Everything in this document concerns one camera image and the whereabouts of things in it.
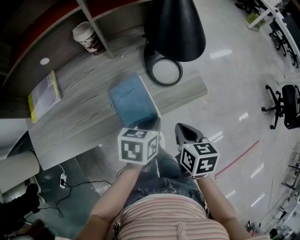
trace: barcode label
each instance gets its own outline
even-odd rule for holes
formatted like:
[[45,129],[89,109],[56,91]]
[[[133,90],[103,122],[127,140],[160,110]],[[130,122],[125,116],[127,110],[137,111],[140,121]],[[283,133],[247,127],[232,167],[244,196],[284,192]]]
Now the barcode label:
[[51,86],[52,86],[52,78],[51,78],[51,75],[48,75],[48,76],[47,76],[47,82],[48,82],[48,87],[51,87]]

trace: gray wood desk surface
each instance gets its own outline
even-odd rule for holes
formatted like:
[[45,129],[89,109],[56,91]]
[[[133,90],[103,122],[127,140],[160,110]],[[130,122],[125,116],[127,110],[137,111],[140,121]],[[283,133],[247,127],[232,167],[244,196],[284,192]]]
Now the gray wood desk surface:
[[84,52],[56,71],[61,101],[36,124],[27,121],[44,170],[105,143],[122,128],[108,90],[131,73],[142,77],[162,114],[207,94],[192,63],[182,64],[184,75],[177,85],[167,88],[155,85],[143,66],[141,34],[137,31],[128,38],[111,39],[113,50],[119,55],[115,59],[110,59],[107,53],[95,57]]

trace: white cube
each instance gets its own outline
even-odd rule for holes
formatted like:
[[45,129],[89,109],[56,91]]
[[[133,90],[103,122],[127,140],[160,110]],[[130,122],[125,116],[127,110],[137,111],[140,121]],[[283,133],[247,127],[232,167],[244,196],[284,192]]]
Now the white cube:
[[211,143],[184,144],[180,164],[192,176],[201,176],[215,171],[219,157]]
[[158,153],[159,132],[123,128],[118,135],[119,160],[146,165]]

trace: person's left arm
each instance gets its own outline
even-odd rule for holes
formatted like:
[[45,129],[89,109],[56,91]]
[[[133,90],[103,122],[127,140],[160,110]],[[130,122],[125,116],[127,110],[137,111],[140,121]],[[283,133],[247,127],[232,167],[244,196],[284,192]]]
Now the person's left arm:
[[120,214],[135,186],[142,165],[127,165],[119,178],[101,196],[76,240],[104,240],[113,220]]

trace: lamp base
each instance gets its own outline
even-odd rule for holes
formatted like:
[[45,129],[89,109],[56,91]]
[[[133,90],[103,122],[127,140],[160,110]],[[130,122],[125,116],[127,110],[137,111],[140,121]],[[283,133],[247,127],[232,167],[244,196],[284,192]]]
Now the lamp base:
[[[145,66],[146,66],[146,70],[148,72],[148,75],[150,76],[150,78],[152,79],[153,82],[155,82],[158,85],[164,86],[164,87],[169,87],[169,86],[173,86],[175,84],[177,84],[180,79],[182,78],[183,75],[183,69],[182,69],[182,65],[180,62],[177,61],[172,61],[166,57],[164,57],[163,55],[159,54],[157,51],[154,50],[154,48],[151,46],[150,43],[147,43],[144,49],[144,60],[145,60]],[[179,70],[179,76],[178,79],[175,80],[174,82],[170,82],[170,83],[164,83],[159,81],[153,73],[153,67],[154,65],[161,61],[161,60],[168,60],[173,62]]]

